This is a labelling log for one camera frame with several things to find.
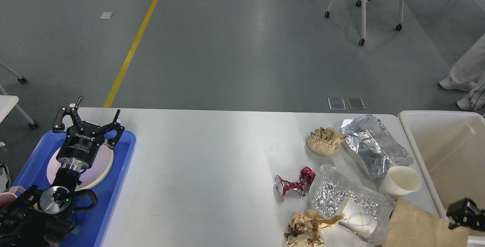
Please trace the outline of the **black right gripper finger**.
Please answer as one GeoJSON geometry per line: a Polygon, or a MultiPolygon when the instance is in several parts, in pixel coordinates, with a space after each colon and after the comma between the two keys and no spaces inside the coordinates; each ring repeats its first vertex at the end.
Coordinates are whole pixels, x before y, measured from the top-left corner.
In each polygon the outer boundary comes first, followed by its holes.
{"type": "Polygon", "coordinates": [[[485,231],[485,211],[479,209],[469,198],[450,204],[446,215],[450,219],[448,226],[450,230],[462,226],[469,227],[471,230],[485,231]]]}

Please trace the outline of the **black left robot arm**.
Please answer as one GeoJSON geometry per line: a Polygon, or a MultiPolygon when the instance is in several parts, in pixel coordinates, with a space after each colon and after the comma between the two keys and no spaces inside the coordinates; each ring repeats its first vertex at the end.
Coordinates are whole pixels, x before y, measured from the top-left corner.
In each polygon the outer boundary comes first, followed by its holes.
{"type": "Polygon", "coordinates": [[[54,133],[66,133],[56,156],[60,168],[49,188],[32,185],[1,210],[2,247],[57,247],[78,228],[71,216],[98,204],[93,190],[81,189],[80,175],[90,169],[103,144],[114,149],[125,128],[114,119],[97,125],[80,118],[83,97],[73,107],[60,107],[52,125],[54,133]]]}

